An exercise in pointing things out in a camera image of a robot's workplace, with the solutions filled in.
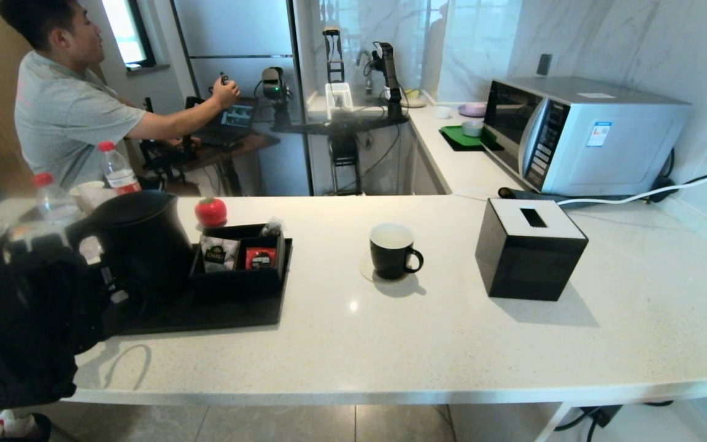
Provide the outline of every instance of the window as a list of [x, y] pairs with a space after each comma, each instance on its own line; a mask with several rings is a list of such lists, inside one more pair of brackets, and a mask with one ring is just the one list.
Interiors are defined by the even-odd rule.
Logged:
[[155, 56], [137, 0], [103, 0], [103, 6], [127, 70], [154, 67]]

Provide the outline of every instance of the microwave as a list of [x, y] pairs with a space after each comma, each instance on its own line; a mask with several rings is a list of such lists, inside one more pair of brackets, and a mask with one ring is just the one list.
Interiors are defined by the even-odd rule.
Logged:
[[689, 103], [577, 77], [497, 79], [482, 145], [539, 193], [632, 195], [651, 190]]

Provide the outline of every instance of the white cable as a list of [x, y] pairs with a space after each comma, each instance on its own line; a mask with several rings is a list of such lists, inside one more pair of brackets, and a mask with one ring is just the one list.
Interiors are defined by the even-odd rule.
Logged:
[[455, 196], [462, 196], [462, 198], [468, 198], [469, 200], [487, 201], [487, 199], [483, 200], [482, 198], [474, 198], [473, 196], [463, 195], [463, 192], [468, 191], [468, 190], [471, 190], [471, 191], [474, 191], [474, 192], [479, 192], [479, 193], [481, 193], [481, 194], [484, 194], [484, 195], [488, 196], [488, 198], [498, 198], [498, 196], [491, 195], [490, 193], [488, 193], [488, 192], [487, 192], [486, 190], [484, 190], [483, 188], [474, 188], [474, 187], [471, 187], [471, 188], [461, 188], [460, 190], [457, 190], [457, 191], [455, 191], [454, 193], [452, 193], [452, 195], [455, 195]]
[[651, 190], [651, 192], [640, 193], [639, 195], [629, 196], [629, 198], [622, 200], [598, 200], [590, 198], [578, 198], [573, 200], [566, 200], [558, 202], [558, 205], [573, 204], [573, 203], [600, 203], [600, 204], [624, 204], [632, 201], [636, 201], [646, 196], [651, 196], [656, 193], [666, 192], [668, 190], [680, 190], [680, 188], [695, 187], [696, 185], [706, 184], [706, 179], [701, 179], [700, 181], [690, 182], [690, 184], [679, 184], [679, 185], [668, 185], [667, 187], [657, 188], [656, 190]]

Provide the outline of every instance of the man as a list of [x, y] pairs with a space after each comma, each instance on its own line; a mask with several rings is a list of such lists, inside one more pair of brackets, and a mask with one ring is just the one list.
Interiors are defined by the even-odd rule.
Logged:
[[64, 188], [102, 178], [104, 141], [168, 139], [193, 133], [236, 103], [233, 81], [216, 81], [193, 109], [157, 115], [120, 100], [89, 70], [106, 58], [100, 28], [77, 0], [0, 0], [0, 15], [34, 51], [18, 72], [15, 123], [23, 158]]

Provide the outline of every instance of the plastic water bottle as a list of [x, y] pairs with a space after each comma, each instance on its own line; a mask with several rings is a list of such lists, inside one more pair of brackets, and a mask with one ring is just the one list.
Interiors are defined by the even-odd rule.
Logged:
[[116, 146], [112, 142], [102, 142], [99, 147], [103, 152], [103, 174], [116, 194], [140, 191], [141, 185], [138, 184], [133, 169], [127, 159], [116, 152]]
[[31, 179], [37, 187], [37, 210], [45, 221], [67, 226], [82, 218], [81, 209], [69, 193], [53, 182], [50, 173], [36, 174]]

